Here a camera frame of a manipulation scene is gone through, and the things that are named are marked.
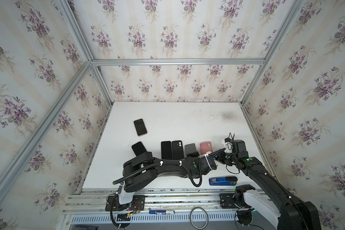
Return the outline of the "purple smartphone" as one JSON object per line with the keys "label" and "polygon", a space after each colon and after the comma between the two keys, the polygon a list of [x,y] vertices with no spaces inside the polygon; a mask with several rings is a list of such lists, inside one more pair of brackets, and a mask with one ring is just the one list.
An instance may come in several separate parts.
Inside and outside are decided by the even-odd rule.
{"label": "purple smartphone", "polygon": [[198,157],[199,153],[194,143],[185,145],[186,157]]}

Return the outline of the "black phone case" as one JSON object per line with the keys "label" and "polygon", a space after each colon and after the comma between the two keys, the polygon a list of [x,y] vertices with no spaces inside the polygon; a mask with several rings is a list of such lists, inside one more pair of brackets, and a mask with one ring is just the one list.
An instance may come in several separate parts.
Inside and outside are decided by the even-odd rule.
{"label": "black phone case", "polygon": [[172,159],[182,160],[185,157],[184,147],[181,140],[172,141]]}

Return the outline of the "black smartphone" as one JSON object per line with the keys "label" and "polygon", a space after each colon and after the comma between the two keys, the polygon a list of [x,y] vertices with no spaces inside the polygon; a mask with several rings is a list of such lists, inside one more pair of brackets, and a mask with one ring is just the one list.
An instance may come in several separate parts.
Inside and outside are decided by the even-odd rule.
{"label": "black smartphone", "polygon": [[163,160],[172,160],[172,142],[162,141],[161,142],[161,157]]}

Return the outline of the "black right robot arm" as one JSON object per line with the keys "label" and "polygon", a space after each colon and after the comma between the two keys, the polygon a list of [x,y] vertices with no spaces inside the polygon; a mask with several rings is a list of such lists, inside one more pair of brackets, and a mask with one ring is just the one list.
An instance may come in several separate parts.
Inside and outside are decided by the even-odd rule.
{"label": "black right robot arm", "polygon": [[210,153],[210,156],[226,166],[236,166],[261,188],[263,194],[252,185],[237,186],[232,197],[224,196],[222,208],[226,208],[227,204],[238,209],[252,208],[278,230],[321,229],[316,206],[292,194],[256,157],[250,157],[243,140],[227,138],[223,144],[223,149]]}

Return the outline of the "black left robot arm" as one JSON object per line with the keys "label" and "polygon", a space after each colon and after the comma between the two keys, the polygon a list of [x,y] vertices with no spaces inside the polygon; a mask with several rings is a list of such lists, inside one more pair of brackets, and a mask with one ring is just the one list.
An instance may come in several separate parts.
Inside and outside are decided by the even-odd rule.
{"label": "black left robot arm", "polygon": [[123,177],[113,181],[113,185],[120,185],[116,197],[120,205],[125,205],[132,202],[135,192],[158,177],[188,178],[193,186],[200,187],[203,175],[216,169],[213,153],[181,160],[163,160],[153,157],[151,152],[145,152],[123,164]]}

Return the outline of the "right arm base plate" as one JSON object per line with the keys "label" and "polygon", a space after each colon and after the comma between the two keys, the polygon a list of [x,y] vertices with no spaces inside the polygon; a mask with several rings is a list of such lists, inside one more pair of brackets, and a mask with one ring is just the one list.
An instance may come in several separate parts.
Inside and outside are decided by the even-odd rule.
{"label": "right arm base plate", "polygon": [[236,197],[234,193],[221,193],[220,198],[220,207],[222,209],[238,209],[236,205]]}

